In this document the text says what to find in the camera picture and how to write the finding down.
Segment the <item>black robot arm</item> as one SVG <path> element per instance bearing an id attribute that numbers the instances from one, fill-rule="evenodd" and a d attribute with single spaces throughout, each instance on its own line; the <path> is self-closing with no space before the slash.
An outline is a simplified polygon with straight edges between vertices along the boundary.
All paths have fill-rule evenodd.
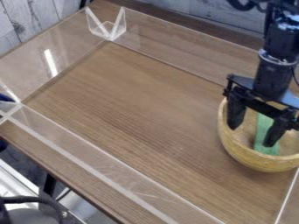
<path id="1" fill-rule="evenodd" d="M 236 129 L 248 109 L 273 120 L 263 145 L 276 144 L 288 130 L 299 130 L 299 96 L 289 89 L 299 65 L 299 0 L 227 0 L 239 11 L 265 4 L 264 45 L 252 78 L 229 74 L 224 95 L 228 101 L 227 124 Z"/>

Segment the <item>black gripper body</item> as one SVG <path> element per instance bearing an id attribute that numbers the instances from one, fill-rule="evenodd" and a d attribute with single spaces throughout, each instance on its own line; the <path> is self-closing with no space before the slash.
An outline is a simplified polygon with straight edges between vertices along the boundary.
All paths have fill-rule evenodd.
<path id="1" fill-rule="evenodd" d="M 273 120 L 281 116 L 289 119 L 291 129 L 297 127 L 295 112 L 299 110 L 299 98 L 289 90 L 291 79 L 295 74 L 297 57 L 295 54 L 275 56 L 268 50 L 257 52 L 259 64 L 256 76 L 231 73 L 224 96 L 228 99 L 236 95 L 247 107 Z"/>

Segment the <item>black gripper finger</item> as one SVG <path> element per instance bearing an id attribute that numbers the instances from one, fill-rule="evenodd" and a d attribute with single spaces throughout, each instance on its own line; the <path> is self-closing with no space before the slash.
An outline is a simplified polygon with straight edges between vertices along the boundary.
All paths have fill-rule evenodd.
<path id="1" fill-rule="evenodd" d="M 265 147 L 272 147 L 276 144 L 276 141 L 281 138 L 281 136 L 289 129 L 291 129 L 289 119 L 279 116 L 273 120 L 273 123 L 271 127 L 268 128 L 263 145 Z"/>
<path id="2" fill-rule="evenodd" d="M 247 107 L 244 106 L 241 99 L 235 94 L 228 97 L 227 110 L 227 124 L 228 127 L 235 130 L 243 123 L 247 112 Z"/>

